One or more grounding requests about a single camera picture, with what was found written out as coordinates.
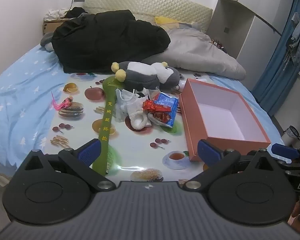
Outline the pink feather keychain toy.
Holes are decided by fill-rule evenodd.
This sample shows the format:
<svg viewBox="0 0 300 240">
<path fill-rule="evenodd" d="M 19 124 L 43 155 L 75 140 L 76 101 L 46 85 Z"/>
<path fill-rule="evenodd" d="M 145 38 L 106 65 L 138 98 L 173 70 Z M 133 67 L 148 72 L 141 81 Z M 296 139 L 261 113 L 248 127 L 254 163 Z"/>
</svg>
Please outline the pink feather keychain toy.
<svg viewBox="0 0 300 240">
<path fill-rule="evenodd" d="M 66 99 L 64 99 L 61 103 L 57 103 L 55 100 L 55 97 L 52 95 L 52 106 L 55 110 L 60 111 L 61 109 L 69 108 L 73 103 L 73 97 L 69 96 Z"/>
</svg>

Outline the white paper towel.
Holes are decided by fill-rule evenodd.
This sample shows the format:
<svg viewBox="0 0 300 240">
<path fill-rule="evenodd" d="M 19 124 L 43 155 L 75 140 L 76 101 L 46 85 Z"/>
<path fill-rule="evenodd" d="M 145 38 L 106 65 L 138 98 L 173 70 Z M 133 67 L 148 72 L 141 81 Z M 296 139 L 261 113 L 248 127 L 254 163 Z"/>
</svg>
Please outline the white paper towel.
<svg viewBox="0 0 300 240">
<path fill-rule="evenodd" d="M 140 131 L 145 127 L 151 127 L 152 125 L 148 119 L 147 113 L 143 110 L 143 103 L 145 101 L 145 98 L 138 98 L 135 102 L 127 105 L 130 124 L 137 131 Z"/>
</svg>

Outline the blue snack packet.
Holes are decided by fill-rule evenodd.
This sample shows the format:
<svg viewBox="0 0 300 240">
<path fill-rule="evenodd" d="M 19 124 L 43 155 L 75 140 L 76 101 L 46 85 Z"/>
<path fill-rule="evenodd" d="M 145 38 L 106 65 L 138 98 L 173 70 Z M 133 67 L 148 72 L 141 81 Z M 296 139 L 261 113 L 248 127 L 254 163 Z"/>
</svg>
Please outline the blue snack packet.
<svg viewBox="0 0 300 240">
<path fill-rule="evenodd" d="M 173 125 L 174 125 L 174 121 L 175 121 L 175 117 L 176 117 L 176 114 L 177 114 L 177 109 L 178 109 L 178 106 L 179 106 L 179 99 L 176 98 L 175 96 L 169 96 L 163 92 L 160 92 L 159 94 L 157 94 L 155 97 L 154 97 L 154 102 L 159 104 L 159 105 L 165 105 L 165 106 L 168 106 L 171 108 L 171 111 L 170 112 L 166 112 L 170 115 L 170 120 L 167 124 L 164 124 L 162 122 L 160 122 L 161 126 L 165 126 L 165 127 L 168 127 L 168 128 L 172 128 Z"/>
</svg>

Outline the red foil candy wrapper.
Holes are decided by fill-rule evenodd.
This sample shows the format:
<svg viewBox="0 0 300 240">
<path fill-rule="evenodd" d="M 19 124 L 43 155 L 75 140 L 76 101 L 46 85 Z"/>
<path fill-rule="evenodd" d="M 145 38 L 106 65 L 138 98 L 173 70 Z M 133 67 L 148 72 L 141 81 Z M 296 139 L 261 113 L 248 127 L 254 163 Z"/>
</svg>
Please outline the red foil candy wrapper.
<svg viewBox="0 0 300 240">
<path fill-rule="evenodd" d="M 144 111 L 148 111 L 150 113 L 171 111 L 170 107 L 165 105 L 159 105 L 152 100 L 145 100 L 142 104 L 142 108 Z"/>
</svg>

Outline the dark red snack packet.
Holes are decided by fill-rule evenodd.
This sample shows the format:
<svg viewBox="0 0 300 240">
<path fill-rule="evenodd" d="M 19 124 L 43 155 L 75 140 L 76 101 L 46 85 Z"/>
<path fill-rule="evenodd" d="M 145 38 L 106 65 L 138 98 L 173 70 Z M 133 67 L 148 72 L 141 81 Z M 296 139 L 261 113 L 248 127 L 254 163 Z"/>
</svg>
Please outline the dark red snack packet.
<svg viewBox="0 0 300 240">
<path fill-rule="evenodd" d="M 167 124 L 170 120 L 170 115 L 166 112 L 154 112 L 153 117 L 155 120 Z"/>
</svg>

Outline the green fabric massage stick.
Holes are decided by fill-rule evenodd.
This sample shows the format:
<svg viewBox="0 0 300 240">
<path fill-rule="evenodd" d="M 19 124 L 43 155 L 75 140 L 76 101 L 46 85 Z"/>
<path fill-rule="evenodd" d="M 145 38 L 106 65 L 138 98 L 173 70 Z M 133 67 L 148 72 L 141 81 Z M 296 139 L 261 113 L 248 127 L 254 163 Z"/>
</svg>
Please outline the green fabric massage stick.
<svg viewBox="0 0 300 240">
<path fill-rule="evenodd" d="M 108 163 L 108 144 L 110 137 L 111 119 L 116 102 L 116 90 L 121 88 L 121 83 L 114 76 L 106 78 L 102 83 L 106 95 L 106 104 L 101 122 L 98 139 L 101 142 L 100 156 L 93 162 L 93 170 L 102 176 L 106 175 Z"/>
</svg>

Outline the white plastic bag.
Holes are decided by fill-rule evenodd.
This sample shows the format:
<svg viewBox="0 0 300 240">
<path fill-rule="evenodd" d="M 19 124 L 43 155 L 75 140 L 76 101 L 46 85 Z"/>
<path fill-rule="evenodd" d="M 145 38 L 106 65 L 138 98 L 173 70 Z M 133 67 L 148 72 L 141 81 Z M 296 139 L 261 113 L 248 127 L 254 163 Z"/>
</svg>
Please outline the white plastic bag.
<svg viewBox="0 0 300 240">
<path fill-rule="evenodd" d="M 116 103 L 115 103 L 115 119 L 117 122 L 124 122 L 125 118 L 128 116 L 127 106 L 134 104 L 136 101 L 140 101 L 142 104 L 148 99 L 148 96 L 141 96 L 133 92 L 127 91 L 125 89 L 116 89 Z"/>
</svg>

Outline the light blue bedsheet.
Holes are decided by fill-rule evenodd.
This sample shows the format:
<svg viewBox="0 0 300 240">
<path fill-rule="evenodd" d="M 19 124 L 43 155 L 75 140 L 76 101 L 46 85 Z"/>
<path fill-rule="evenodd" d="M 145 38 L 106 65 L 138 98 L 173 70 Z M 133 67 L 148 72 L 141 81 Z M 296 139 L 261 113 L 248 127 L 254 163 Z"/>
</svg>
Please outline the light blue bedsheet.
<svg viewBox="0 0 300 240">
<path fill-rule="evenodd" d="M 45 148 L 68 80 L 54 52 L 35 46 L 0 75 L 0 173 L 11 177 L 30 150 Z"/>
</svg>

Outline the grey penguin plush toy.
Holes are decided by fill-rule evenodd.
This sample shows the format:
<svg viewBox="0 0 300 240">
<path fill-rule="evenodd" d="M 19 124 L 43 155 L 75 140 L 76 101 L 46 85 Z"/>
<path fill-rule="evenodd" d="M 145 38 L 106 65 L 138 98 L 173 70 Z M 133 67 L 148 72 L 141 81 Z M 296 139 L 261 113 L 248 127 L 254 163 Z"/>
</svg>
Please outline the grey penguin plush toy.
<svg viewBox="0 0 300 240">
<path fill-rule="evenodd" d="M 172 89 L 179 84 L 179 72 L 166 62 L 145 64 L 141 62 L 125 61 L 113 62 L 111 70 L 115 79 L 123 83 L 124 88 L 130 92 L 134 89 Z"/>
</svg>

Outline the grey quilt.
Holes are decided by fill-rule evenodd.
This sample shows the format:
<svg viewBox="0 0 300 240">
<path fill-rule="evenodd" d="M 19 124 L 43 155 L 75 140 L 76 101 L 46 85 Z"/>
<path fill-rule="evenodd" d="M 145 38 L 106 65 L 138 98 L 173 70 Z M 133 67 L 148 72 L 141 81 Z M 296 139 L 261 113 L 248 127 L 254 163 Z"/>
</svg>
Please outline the grey quilt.
<svg viewBox="0 0 300 240">
<path fill-rule="evenodd" d="M 144 59 L 143 63 L 166 62 L 173 68 L 245 79 L 245 69 L 236 59 L 213 45 L 208 35 L 196 29 L 170 29 L 167 33 L 171 39 L 168 48 Z"/>
</svg>

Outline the black jacket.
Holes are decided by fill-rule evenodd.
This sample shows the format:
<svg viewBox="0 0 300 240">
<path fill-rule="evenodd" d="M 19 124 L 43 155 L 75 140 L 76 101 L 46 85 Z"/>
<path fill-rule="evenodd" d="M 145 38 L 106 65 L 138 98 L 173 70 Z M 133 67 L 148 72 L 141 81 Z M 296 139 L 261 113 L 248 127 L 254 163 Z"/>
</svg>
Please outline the black jacket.
<svg viewBox="0 0 300 240">
<path fill-rule="evenodd" d="M 171 39 L 130 10 L 85 14 L 59 26 L 52 47 L 65 73 L 110 73 L 113 62 L 140 62 L 164 52 Z"/>
</svg>

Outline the cardboard box by bed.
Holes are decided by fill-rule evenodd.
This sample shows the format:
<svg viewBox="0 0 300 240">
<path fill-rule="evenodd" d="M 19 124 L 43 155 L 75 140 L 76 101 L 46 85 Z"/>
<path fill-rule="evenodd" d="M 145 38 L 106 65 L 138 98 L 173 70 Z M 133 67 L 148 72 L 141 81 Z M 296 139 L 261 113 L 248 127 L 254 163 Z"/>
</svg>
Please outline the cardboard box by bed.
<svg viewBox="0 0 300 240">
<path fill-rule="evenodd" d="M 61 26 L 64 22 L 68 21 L 68 18 L 53 20 L 53 21 L 44 21 L 43 22 L 43 34 L 53 33 L 59 26 Z"/>
</svg>

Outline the grey wardrobe cabinet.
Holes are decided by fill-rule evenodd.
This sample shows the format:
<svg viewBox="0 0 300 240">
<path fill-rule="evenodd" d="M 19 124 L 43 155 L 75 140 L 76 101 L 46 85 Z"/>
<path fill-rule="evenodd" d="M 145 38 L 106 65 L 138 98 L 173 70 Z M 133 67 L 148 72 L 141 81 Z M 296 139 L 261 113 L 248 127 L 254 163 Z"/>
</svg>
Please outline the grey wardrobe cabinet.
<svg viewBox="0 0 300 240">
<path fill-rule="evenodd" d="M 218 0 L 207 34 L 245 69 L 252 90 L 282 36 L 293 0 Z"/>
</svg>

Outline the white clothes pile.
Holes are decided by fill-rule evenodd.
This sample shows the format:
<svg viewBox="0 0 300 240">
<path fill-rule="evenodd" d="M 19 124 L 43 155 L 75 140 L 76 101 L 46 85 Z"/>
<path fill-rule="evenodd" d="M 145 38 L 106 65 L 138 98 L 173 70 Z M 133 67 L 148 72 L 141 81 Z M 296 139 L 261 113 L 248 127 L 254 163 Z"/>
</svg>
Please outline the white clothes pile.
<svg viewBox="0 0 300 240">
<path fill-rule="evenodd" d="M 44 21 L 56 21 L 56 20 L 61 20 L 65 18 L 68 9 L 57 9 L 57 10 L 48 10 L 48 12 L 45 14 L 43 20 Z"/>
</svg>

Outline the yellow pillow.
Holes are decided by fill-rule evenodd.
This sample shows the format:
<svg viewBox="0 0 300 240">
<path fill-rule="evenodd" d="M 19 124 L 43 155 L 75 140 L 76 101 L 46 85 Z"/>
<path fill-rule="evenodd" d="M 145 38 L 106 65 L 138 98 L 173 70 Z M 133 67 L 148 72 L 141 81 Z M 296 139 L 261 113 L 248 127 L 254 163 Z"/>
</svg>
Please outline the yellow pillow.
<svg viewBox="0 0 300 240">
<path fill-rule="evenodd" d="M 163 16 L 155 16 L 154 21 L 157 26 L 161 27 L 165 30 L 170 29 L 179 29 L 180 28 L 180 22 L 168 17 Z"/>
</svg>

